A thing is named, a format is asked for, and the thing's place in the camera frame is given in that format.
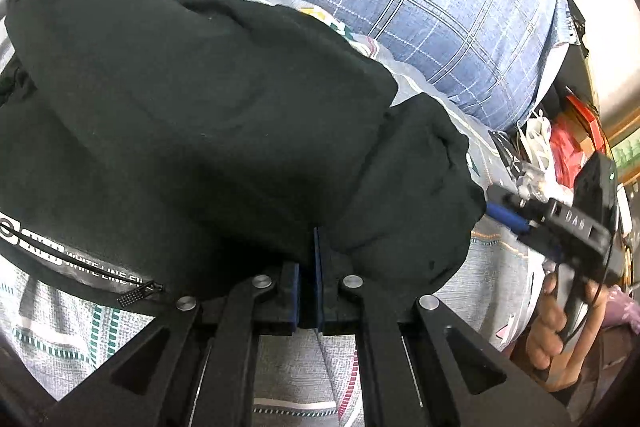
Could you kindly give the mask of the person's right hand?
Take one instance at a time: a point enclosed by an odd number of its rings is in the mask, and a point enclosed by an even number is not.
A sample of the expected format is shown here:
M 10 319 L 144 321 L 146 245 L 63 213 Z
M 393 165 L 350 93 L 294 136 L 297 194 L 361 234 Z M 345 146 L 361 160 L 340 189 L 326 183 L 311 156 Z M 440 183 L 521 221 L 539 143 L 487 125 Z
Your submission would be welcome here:
M 572 349 L 567 349 L 560 338 L 567 317 L 553 296 L 555 286 L 556 276 L 550 273 L 544 278 L 538 299 L 538 314 L 525 341 L 526 360 L 530 366 L 541 372 L 546 369 L 549 371 L 546 381 L 538 381 L 548 392 L 566 389 L 578 381 L 586 356 L 602 326 L 608 302 L 606 286 L 600 288 L 593 281 L 586 284 L 587 299 L 597 297 L 597 300 L 591 303 L 577 343 Z

